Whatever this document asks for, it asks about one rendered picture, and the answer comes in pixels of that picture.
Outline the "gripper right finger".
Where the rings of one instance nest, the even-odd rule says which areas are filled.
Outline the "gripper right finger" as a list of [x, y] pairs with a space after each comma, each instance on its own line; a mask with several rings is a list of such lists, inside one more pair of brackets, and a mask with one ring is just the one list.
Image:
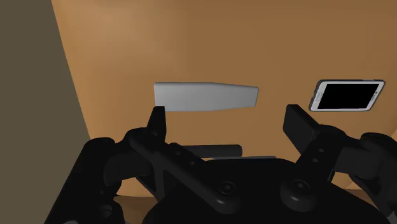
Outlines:
[[287, 105], [282, 129], [300, 153], [297, 179], [319, 186], [337, 172], [348, 174], [385, 217], [397, 218], [397, 141], [376, 132], [355, 139], [297, 104]]

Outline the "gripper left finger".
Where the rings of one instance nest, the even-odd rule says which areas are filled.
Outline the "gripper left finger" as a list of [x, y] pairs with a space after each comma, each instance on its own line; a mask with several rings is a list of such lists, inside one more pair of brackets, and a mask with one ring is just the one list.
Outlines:
[[166, 143], [166, 133], [165, 109], [155, 106], [147, 126], [129, 130], [120, 142], [109, 137], [87, 141], [45, 224], [125, 224], [114, 198], [129, 178], [137, 178], [157, 200], [183, 185], [217, 213], [236, 213], [241, 202], [235, 183], [214, 177], [205, 158]]

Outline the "black cylindrical stick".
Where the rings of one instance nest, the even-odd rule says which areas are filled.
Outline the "black cylindrical stick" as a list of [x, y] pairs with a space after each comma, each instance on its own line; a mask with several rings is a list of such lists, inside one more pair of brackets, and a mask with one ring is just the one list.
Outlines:
[[183, 148], [200, 158], [242, 156], [242, 146], [239, 144], [190, 145]]

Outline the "white smartphone with black screen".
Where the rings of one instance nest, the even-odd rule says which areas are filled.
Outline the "white smartphone with black screen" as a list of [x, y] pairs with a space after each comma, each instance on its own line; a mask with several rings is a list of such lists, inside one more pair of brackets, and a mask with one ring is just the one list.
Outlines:
[[383, 91], [384, 80], [319, 80], [310, 111], [369, 111]]

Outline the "grey tapered flat block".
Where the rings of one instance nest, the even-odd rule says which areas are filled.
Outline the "grey tapered flat block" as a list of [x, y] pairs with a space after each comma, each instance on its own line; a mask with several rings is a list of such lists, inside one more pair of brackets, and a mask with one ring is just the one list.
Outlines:
[[155, 105], [166, 111], [219, 111], [256, 106], [259, 88], [211, 82], [156, 82]]

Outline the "brown wooden table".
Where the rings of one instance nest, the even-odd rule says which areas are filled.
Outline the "brown wooden table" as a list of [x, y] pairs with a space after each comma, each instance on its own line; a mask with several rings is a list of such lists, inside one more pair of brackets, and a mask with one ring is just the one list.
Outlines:
[[157, 81], [255, 86], [253, 108], [167, 114], [167, 141], [239, 144], [294, 161], [288, 104], [322, 79], [382, 79], [367, 112], [314, 112], [358, 138], [397, 139], [397, 0], [52, 0], [91, 138], [147, 124]]

